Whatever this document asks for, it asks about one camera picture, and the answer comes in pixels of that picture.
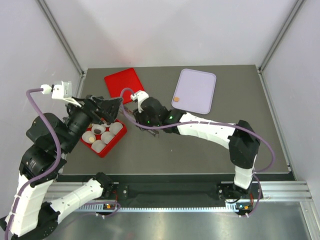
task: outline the gray floor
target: gray floor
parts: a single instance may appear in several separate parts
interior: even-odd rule
[[[48,240],[310,240],[299,203],[261,203],[250,218],[225,213],[124,213],[102,220],[72,213]]]
[[[248,121],[259,135],[272,146],[276,163],[272,173],[286,173],[288,168],[273,123],[268,103],[254,65],[232,66],[169,66],[137,67],[137,75],[150,96],[168,109],[182,69],[189,68],[214,73],[217,77],[211,111],[203,118],[218,122]],[[89,69],[82,96],[93,94],[109,98],[104,77],[124,68]],[[130,103],[132,110],[136,104]],[[64,174],[220,174],[234,173],[229,152],[215,143],[175,134],[160,133],[154,138],[142,132],[122,115],[128,133],[105,158],[95,155],[81,142],[67,156]],[[256,169],[269,164],[271,155],[262,144],[256,159]]]

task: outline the gray table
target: gray table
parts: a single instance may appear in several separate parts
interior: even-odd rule
[[[165,66],[135,68],[145,91],[168,109],[184,68],[211,72],[217,77],[211,111],[200,117],[218,122],[237,123],[246,120],[263,136],[276,154],[272,173],[287,173],[288,168],[269,106],[254,65],[232,66]],[[87,71],[82,96],[93,94],[109,98],[104,77],[125,68],[93,68]],[[127,105],[132,110],[134,103]],[[222,146],[192,136],[160,133],[159,138],[140,131],[119,115],[127,126],[127,134],[106,155],[100,158],[81,142],[67,156],[64,174],[222,174],[234,173],[229,151]],[[271,160],[262,144],[256,169]]]

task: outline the white backdrop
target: white backdrop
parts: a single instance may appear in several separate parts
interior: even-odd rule
[[[19,165],[33,144],[27,137],[37,114],[26,90],[80,76],[67,57],[35,0],[0,1],[0,217],[8,215],[18,186]],[[33,94],[44,112],[66,116],[64,103]]]
[[[307,0],[264,75],[295,174],[320,212],[320,1]]]
[[[262,63],[296,0],[47,0],[82,68]]]

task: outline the red square plate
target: red square plate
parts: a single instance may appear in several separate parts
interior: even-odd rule
[[[90,148],[92,151],[95,152],[95,154],[97,154],[100,158],[104,158],[108,152],[110,152],[110,150],[119,142],[119,140],[126,134],[127,127],[126,125],[123,124],[123,122],[119,121],[118,119],[115,120],[118,123],[121,123],[123,128],[120,130],[120,132],[118,132],[117,135],[114,136],[114,138],[104,147],[104,149],[102,149],[101,152],[96,152],[95,150],[93,150],[91,148],[92,144],[86,143],[85,141],[83,141],[82,138],[80,138],[80,141],[83,142],[84,145],[86,145],[88,148]],[[101,134],[97,134],[95,135],[96,140],[101,140]]]
[[[111,98],[120,97],[120,93],[124,88],[131,88],[135,93],[139,90],[145,90],[138,78],[135,69],[133,68],[128,68],[124,71],[105,76],[104,81],[109,90]],[[124,93],[123,104],[131,102],[130,95],[131,93],[129,91],[126,91]]]

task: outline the purple tray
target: purple tray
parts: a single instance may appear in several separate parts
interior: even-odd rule
[[[208,114],[214,97],[217,77],[213,73],[183,69],[172,98],[172,106],[176,109]]]

